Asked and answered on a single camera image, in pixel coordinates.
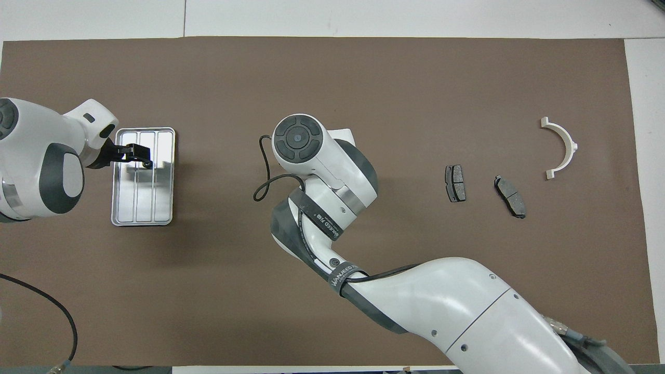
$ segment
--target black strap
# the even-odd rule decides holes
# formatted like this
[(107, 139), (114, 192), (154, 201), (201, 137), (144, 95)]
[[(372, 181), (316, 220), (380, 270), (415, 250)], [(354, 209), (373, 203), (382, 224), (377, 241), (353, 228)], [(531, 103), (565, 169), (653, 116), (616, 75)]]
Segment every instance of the black strap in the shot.
[(342, 286), (346, 282), (346, 279), (356, 272), (361, 272), (367, 275), (367, 273), (360, 269), (356, 264), (345, 261), (332, 270), (332, 273), (328, 277), (328, 284), (331, 285), (332, 289), (334, 289), (338, 295), (341, 295)]
[(296, 188), (289, 198), (332, 241), (339, 239), (344, 230), (314, 200)]

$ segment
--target white plastic part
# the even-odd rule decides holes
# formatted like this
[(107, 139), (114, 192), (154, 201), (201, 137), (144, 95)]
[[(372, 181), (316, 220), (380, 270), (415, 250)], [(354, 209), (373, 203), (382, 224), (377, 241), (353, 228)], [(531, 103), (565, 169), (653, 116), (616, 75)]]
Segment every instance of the white plastic part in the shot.
[(63, 116), (77, 120), (83, 127), (85, 149), (79, 152), (79, 156), (83, 166), (92, 164), (97, 159), (99, 150), (108, 137), (108, 134), (101, 137), (100, 133), (108, 126), (112, 126), (112, 130), (115, 129), (118, 126), (118, 119), (104, 105), (92, 98), (63, 114)]
[[(326, 184), (316, 176), (312, 176), (305, 180), (305, 188), (307, 195), (310, 196), (317, 204), (330, 215), (330, 217), (344, 230), (351, 222), (356, 219), (356, 215), (351, 212), (351, 209), (345, 208), (346, 206), (340, 198), (328, 187)], [(289, 207), (293, 220), (298, 222), (298, 207), (289, 199)], [(330, 260), (336, 258), (340, 263), (346, 260), (333, 251), (333, 241), (328, 238), (312, 221), (303, 217), (303, 233), (307, 244), (312, 253), (320, 260), (317, 265), (326, 273), (331, 273), (332, 268), (329, 266)], [(296, 257), (288, 248), (286, 248), (277, 238), (273, 238), (280, 244), (280, 246), (289, 252), (292, 256)], [(359, 273), (352, 274), (352, 278), (359, 278)]]
[(328, 130), (328, 133), (333, 139), (346, 140), (347, 142), (356, 146), (356, 141), (353, 138), (350, 128), (341, 128), (339, 130)]
[(587, 373), (552, 327), (512, 289), (446, 352), (464, 373)]
[(465, 374), (587, 373), (537, 311), (473, 260), (442, 258), (351, 287)]
[(554, 178), (555, 172), (560, 171), (561, 169), (568, 166), (568, 164), (570, 164), (571, 160), (573, 159), (573, 154), (575, 151), (577, 151), (577, 143), (573, 142), (573, 138), (571, 138), (571, 135), (568, 133), (568, 131), (566, 131), (565, 128), (559, 126), (558, 124), (549, 122), (549, 118), (547, 117), (541, 118), (541, 127), (554, 130), (554, 132), (559, 134), (559, 136), (563, 139), (563, 143), (566, 145), (566, 155), (564, 156), (563, 161), (561, 161), (561, 164), (554, 169), (545, 171), (547, 179), (552, 179)]
[(351, 287), (404, 329), (429, 340), (444, 353), (510, 289), (487, 268), (466, 258), (432, 260), (394, 276), (352, 283)]
[[(348, 188), (362, 204), (368, 207), (374, 199), (376, 199), (376, 191), (367, 180), (365, 175), (358, 169), (356, 164), (349, 158), (342, 147), (332, 138), (329, 131), (317, 120), (309, 114), (297, 113), (290, 116), (308, 116), (311, 117), (321, 127), (323, 132), (323, 141), (316, 156), (310, 160), (294, 164), (279, 156), (275, 149), (273, 142), (273, 154), (277, 162), (287, 171), (303, 178), (307, 178), (314, 174), (323, 180), (330, 188), (340, 190)], [(333, 132), (336, 136), (341, 136), (345, 140), (353, 140), (353, 135), (349, 129), (339, 132)]]
[[(22, 220), (56, 216), (46, 207), (39, 192), (42, 161), (51, 143), (64, 144), (80, 154), (86, 140), (84, 129), (78, 120), (41, 105), (10, 100), (17, 107), (19, 119), (13, 131), (0, 140), (0, 164), (4, 181), (15, 188), (21, 202), (13, 211)], [(78, 169), (74, 177), (80, 178), (80, 173)]]

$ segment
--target semicircular bracket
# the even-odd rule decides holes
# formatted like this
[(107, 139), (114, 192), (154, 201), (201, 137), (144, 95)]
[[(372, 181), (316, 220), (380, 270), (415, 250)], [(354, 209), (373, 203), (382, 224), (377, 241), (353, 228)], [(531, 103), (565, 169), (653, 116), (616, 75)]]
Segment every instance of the semicircular bracket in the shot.
[(554, 173), (560, 171), (571, 163), (573, 154), (575, 151), (577, 151), (577, 143), (573, 142), (573, 138), (571, 138), (571, 135), (568, 133), (568, 131), (566, 131), (565, 128), (559, 126), (558, 124), (549, 122), (549, 118), (547, 117), (541, 118), (541, 127), (548, 128), (559, 134), (561, 139), (563, 139), (563, 143), (566, 145), (566, 155), (564, 156), (563, 161), (561, 161), (561, 164), (554, 169), (545, 171), (547, 179), (552, 179), (554, 178)]

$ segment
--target circular joint cap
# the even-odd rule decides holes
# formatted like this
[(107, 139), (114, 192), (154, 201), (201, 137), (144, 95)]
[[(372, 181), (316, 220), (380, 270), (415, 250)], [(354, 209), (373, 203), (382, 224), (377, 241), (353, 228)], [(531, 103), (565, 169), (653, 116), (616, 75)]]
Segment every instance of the circular joint cap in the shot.
[(300, 164), (314, 158), (321, 149), (323, 129), (312, 116), (292, 114), (277, 125), (273, 142), (280, 157)]

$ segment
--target cable connector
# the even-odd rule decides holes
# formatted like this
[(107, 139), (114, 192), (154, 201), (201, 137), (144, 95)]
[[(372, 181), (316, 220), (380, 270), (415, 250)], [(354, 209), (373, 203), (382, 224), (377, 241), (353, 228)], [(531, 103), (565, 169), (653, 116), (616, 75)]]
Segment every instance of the cable connector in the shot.
[(566, 334), (568, 334), (568, 326), (557, 321), (556, 319), (547, 317), (546, 315), (541, 314), (541, 317), (545, 319), (545, 322), (549, 323), (555, 333), (561, 336), (566, 336)]
[(71, 361), (66, 360), (58, 366), (54, 366), (46, 374), (61, 374), (69, 366)]

